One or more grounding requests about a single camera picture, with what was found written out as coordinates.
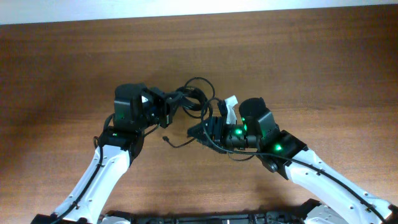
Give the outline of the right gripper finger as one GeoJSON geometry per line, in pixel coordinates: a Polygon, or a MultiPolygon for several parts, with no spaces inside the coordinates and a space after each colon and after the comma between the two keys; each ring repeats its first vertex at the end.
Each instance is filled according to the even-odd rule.
{"type": "Polygon", "coordinates": [[[221,150],[219,147],[214,146],[214,145],[213,145],[211,142],[209,142],[209,141],[202,141],[202,140],[199,140],[198,142],[199,142],[200,144],[202,144],[203,146],[206,146],[206,147],[208,147],[208,148],[214,150],[214,151],[217,152],[217,153],[220,153],[220,154],[226,154],[226,153],[227,153],[225,150],[221,150]]]}
{"type": "Polygon", "coordinates": [[[195,138],[200,144],[210,145],[210,141],[205,134],[205,130],[208,135],[211,136],[211,125],[209,121],[204,120],[204,126],[201,123],[198,123],[187,130],[187,136],[191,138],[195,138]]]}

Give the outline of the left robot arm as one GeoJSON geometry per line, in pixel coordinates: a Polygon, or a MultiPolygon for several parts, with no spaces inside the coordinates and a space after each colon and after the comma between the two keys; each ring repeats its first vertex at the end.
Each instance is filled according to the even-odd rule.
{"type": "Polygon", "coordinates": [[[181,88],[166,93],[143,83],[118,86],[114,113],[94,138],[87,170],[51,215],[38,214],[33,223],[96,223],[114,186],[141,152],[145,130],[169,126],[183,96],[181,88]]]}

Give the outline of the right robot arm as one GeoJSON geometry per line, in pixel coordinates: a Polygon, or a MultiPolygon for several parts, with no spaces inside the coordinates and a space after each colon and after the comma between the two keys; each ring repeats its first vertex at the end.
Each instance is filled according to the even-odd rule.
{"type": "Polygon", "coordinates": [[[220,116],[209,116],[187,134],[220,154],[257,157],[272,173],[307,189],[346,223],[397,223],[397,207],[358,187],[325,163],[303,141],[281,130],[262,98],[239,106],[235,96],[219,101],[220,116]]]}

